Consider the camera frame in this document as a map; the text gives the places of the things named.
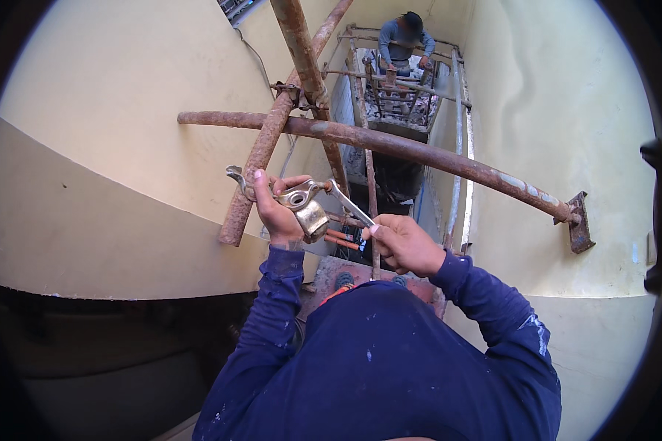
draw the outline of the hair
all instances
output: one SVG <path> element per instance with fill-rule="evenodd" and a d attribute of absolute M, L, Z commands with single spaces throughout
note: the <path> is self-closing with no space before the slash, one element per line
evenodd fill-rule
<path fill-rule="evenodd" d="M 412 11 L 404 14 L 402 20 L 405 21 L 409 30 L 413 31 L 416 35 L 420 35 L 424 29 L 424 23 L 421 21 L 421 17 Z"/>

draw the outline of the wire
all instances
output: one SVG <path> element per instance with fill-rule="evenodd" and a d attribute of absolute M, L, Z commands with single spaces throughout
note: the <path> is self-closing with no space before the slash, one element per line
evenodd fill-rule
<path fill-rule="evenodd" d="M 263 61 L 263 58 L 260 56 L 260 54 L 257 53 L 254 47 L 250 46 L 250 43 L 247 42 L 247 40 L 243 37 L 243 31 L 241 31 L 238 28 L 233 28 L 234 30 L 238 31 L 238 35 L 241 37 L 241 41 L 245 43 L 245 45 L 253 51 L 255 56 L 257 57 L 257 60 L 260 62 L 260 67 L 262 68 L 262 74 L 263 77 L 265 78 L 265 87 L 270 91 L 270 94 L 273 96 L 273 101 L 277 99 L 277 96 L 275 96 L 273 89 L 270 87 L 270 77 L 267 75 L 267 69 L 265 69 L 265 62 Z M 282 164 L 282 170 L 280 171 L 280 178 L 284 178 L 284 172 L 286 172 L 287 164 L 289 164 L 289 161 L 291 160 L 291 154 L 294 152 L 294 146 L 296 146 L 296 141 L 299 139 L 299 135 L 296 137 L 292 138 L 291 135 L 287 134 L 287 137 L 289 138 L 289 152 L 287 153 L 287 156 L 284 160 L 284 163 Z"/>

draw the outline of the foot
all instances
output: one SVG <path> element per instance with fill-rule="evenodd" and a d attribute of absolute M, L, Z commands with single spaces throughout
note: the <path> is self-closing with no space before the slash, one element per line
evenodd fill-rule
<path fill-rule="evenodd" d="M 407 279 L 403 276 L 396 275 L 392 278 L 392 283 L 398 284 L 400 287 L 407 287 Z"/>
<path fill-rule="evenodd" d="M 334 283 L 334 287 L 333 287 L 334 291 L 338 291 L 345 284 L 351 284 L 351 285 L 356 284 L 353 275 L 348 271 L 344 271 L 336 276 L 336 282 Z"/>

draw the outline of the hand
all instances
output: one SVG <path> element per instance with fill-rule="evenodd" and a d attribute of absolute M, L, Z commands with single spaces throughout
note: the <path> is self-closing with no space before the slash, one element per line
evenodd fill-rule
<path fill-rule="evenodd" d="M 300 251 L 304 240 L 304 231 L 297 222 L 294 213 L 273 199 L 270 194 L 270 183 L 273 185 L 273 193 L 279 195 L 283 190 L 297 186 L 307 179 L 311 179 L 311 176 L 292 176 L 280 179 L 276 176 L 267 178 L 265 170 L 262 169 L 255 172 L 253 187 L 257 199 L 257 213 L 270 233 L 270 244 L 272 246 L 290 251 Z"/>
<path fill-rule="evenodd" d="M 397 274 L 412 271 L 419 277 L 432 277 L 439 271 L 446 251 L 434 243 L 413 218 L 380 215 L 373 221 L 377 225 L 364 228 L 362 237 L 376 239 L 380 255 Z"/>

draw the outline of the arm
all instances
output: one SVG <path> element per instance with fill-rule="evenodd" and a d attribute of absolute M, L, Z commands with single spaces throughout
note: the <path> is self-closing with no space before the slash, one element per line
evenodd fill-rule
<path fill-rule="evenodd" d="M 257 212 L 270 232 L 270 254 L 260 266 L 260 290 L 241 330 L 235 351 L 216 377 L 194 428 L 196 440 L 218 440 L 241 421 L 255 397 L 294 355 L 288 345 L 299 312 L 299 289 L 304 278 L 301 248 L 304 233 L 294 214 L 278 204 L 268 184 L 279 195 L 310 176 L 267 178 L 255 172 Z"/>
<path fill-rule="evenodd" d="M 380 29 L 380 35 L 378 36 L 378 51 L 380 56 L 385 59 L 385 62 L 388 64 L 388 66 L 392 65 L 392 59 L 389 57 L 388 45 L 394 34 L 395 29 L 392 26 L 392 22 L 387 22 L 382 25 L 382 29 Z"/>
<path fill-rule="evenodd" d="M 300 308 L 303 260 L 303 251 L 270 246 L 270 255 L 260 266 L 263 273 L 260 290 L 235 351 L 206 397 L 194 439 L 204 434 L 207 440 L 223 439 L 273 375 L 294 355 L 294 348 L 288 342 L 294 334 L 294 318 Z"/>
<path fill-rule="evenodd" d="M 470 257 L 441 250 L 411 217 L 380 215 L 363 239 L 377 239 L 380 255 L 398 274 L 408 271 L 442 288 L 466 316 L 478 322 L 488 343 L 486 356 L 506 372 L 530 376 L 552 392 L 558 378 L 547 351 L 549 331 L 515 288 L 475 268 Z"/>
<path fill-rule="evenodd" d="M 431 57 L 436 47 L 436 42 L 426 31 L 421 31 L 421 43 L 424 45 L 424 57 Z"/>

